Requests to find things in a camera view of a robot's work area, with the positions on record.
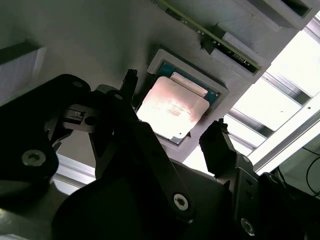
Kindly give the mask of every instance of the black cable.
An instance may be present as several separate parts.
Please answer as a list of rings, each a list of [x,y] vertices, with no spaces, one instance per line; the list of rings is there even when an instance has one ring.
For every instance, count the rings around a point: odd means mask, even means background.
[[[320,191],[318,191],[318,192],[314,195],[314,197],[319,197],[319,195],[320,195]]]
[[[305,147],[302,147],[304,150],[307,150],[309,153],[312,153],[312,154],[314,154],[314,155],[318,155],[318,156],[320,156],[320,154],[318,154],[318,153],[316,153],[316,152],[314,152],[314,151],[311,151],[311,150],[309,150],[308,148],[305,148]]]
[[[312,163],[309,165],[309,167],[308,167],[308,169],[307,169],[307,171],[306,171],[306,175],[305,175],[306,184],[308,185],[309,189],[310,189],[315,195],[317,195],[318,192],[316,192],[315,190],[313,190],[313,188],[310,186],[308,177],[309,177],[309,171],[310,171],[312,165],[315,164],[315,162],[316,162],[317,160],[319,160],[319,159],[320,159],[320,156],[317,157],[315,160],[312,161]]]
[[[283,182],[284,182],[285,184],[287,184],[284,175],[283,175],[282,172],[280,171],[280,166],[278,166],[277,169],[278,169],[278,173],[279,173],[280,177],[282,178]]]

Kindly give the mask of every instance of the circuit board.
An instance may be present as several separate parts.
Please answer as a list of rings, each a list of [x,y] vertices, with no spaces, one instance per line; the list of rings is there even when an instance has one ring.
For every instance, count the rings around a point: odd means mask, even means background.
[[[159,8],[164,10],[168,15],[176,19],[177,21],[188,26],[190,29],[197,32],[199,35],[207,39],[216,49],[231,58],[233,61],[247,69],[249,72],[255,74],[257,71],[261,70],[261,67],[254,63],[252,60],[248,59],[242,53],[237,51],[227,42],[215,36],[213,33],[193,21],[191,18],[187,17],[165,0],[152,0]]]

